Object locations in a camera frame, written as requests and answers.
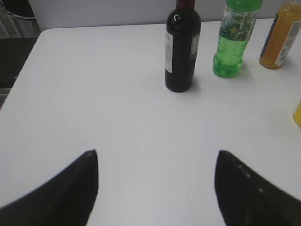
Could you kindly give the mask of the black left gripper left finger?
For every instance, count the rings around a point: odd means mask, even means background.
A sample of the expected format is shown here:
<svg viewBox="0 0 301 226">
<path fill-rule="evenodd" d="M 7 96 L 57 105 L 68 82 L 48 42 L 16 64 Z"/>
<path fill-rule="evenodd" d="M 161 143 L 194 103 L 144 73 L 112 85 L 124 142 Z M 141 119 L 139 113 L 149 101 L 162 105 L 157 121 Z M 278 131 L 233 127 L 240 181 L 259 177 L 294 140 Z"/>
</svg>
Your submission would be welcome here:
<svg viewBox="0 0 301 226">
<path fill-rule="evenodd" d="M 86 151 L 45 184 L 1 207 L 2 226 L 85 226 L 99 189 L 96 150 Z"/>
</svg>

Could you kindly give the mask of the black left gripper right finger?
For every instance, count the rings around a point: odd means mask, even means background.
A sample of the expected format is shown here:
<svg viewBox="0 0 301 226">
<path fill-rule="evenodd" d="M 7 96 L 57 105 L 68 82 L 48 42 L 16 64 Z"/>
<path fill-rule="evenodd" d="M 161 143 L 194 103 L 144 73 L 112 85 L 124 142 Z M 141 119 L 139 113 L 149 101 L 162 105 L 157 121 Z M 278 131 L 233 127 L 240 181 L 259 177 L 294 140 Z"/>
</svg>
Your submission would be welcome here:
<svg viewBox="0 0 301 226">
<path fill-rule="evenodd" d="M 301 224 L 301 201 L 270 183 L 229 151 L 218 153 L 214 189 L 227 226 Z"/>
</svg>

